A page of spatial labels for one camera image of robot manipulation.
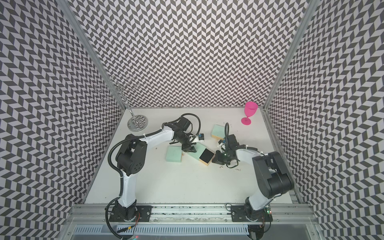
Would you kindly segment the mint drawer-style jewelry box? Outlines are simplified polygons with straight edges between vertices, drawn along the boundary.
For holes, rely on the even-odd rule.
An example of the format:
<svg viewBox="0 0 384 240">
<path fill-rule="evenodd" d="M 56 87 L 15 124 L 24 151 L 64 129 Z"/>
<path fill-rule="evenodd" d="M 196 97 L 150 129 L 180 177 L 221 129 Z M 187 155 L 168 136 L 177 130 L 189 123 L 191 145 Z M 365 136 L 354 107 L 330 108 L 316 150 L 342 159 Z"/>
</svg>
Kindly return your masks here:
<svg viewBox="0 0 384 240">
<path fill-rule="evenodd" d="M 218 140 L 224 140 L 225 139 L 225 127 L 220 126 L 220 125 L 214 125 L 212 132 L 211 132 L 211 137 L 218 139 Z"/>
</svg>

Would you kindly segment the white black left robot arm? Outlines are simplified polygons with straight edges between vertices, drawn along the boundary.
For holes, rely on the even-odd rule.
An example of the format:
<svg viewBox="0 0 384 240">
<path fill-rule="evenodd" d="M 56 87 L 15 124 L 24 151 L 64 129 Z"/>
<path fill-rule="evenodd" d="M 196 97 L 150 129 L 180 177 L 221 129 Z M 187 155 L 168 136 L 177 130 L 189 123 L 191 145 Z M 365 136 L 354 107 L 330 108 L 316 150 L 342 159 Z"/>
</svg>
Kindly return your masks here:
<svg viewBox="0 0 384 240">
<path fill-rule="evenodd" d="M 192 126 L 186 116 L 192 116 L 198 120 L 198 130 L 195 135 L 187 130 Z M 108 153 L 108 164 L 120 175 L 121 186 L 117 203 L 129 208 L 136 203 L 137 173 L 144 167 L 147 151 L 164 142 L 175 141 L 181 144 L 185 153 L 195 153 L 194 140 L 201 130 L 201 120 L 197 115 L 186 113 L 176 120 L 163 123 L 161 128 L 149 134 L 135 136 L 127 135 L 126 138 L 112 147 Z"/>
</svg>

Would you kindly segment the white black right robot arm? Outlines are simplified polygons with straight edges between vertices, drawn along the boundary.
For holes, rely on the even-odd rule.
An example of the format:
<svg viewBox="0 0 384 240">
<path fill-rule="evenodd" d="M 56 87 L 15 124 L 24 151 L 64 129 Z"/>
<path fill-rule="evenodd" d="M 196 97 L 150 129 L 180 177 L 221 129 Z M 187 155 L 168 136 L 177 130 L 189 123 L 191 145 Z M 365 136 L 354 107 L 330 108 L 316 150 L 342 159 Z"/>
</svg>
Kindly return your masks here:
<svg viewBox="0 0 384 240">
<path fill-rule="evenodd" d="M 240 145 L 235 135 L 230 135 L 219 140 L 213 163 L 229 167 L 232 161 L 249 164 L 255 171 L 258 189 L 245 201 L 249 213 L 263 210 L 272 200 L 294 189 L 293 177 L 279 152 L 263 154 L 255 147 Z"/>
</svg>

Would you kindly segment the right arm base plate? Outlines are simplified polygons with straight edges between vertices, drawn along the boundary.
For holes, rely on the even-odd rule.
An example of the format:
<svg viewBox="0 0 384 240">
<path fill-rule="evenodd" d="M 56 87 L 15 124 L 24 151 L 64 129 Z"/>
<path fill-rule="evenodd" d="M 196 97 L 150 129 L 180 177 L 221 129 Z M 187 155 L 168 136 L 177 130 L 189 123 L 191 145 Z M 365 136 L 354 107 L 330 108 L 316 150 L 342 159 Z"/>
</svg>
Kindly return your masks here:
<svg viewBox="0 0 384 240">
<path fill-rule="evenodd" d="M 273 221 L 271 210 L 263 208 L 261 210 L 253 210 L 245 205 L 230 206 L 232 222 L 257 222 L 269 223 Z"/>
</svg>

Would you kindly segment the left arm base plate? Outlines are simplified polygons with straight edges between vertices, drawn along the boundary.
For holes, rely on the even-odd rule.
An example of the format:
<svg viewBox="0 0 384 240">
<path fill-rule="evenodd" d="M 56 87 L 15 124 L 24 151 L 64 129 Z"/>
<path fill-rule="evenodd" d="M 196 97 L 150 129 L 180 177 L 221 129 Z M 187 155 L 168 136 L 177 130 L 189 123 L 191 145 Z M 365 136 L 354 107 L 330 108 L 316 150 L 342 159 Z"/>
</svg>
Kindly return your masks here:
<svg viewBox="0 0 384 240">
<path fill-rule="evenodd" d="M 145 206 L 131 206 L 128 208 L 120 205 L 114 206 L 109 216 L 110 222 L 149 222 L 153 207 L 150 205 Z"/>
</svg>

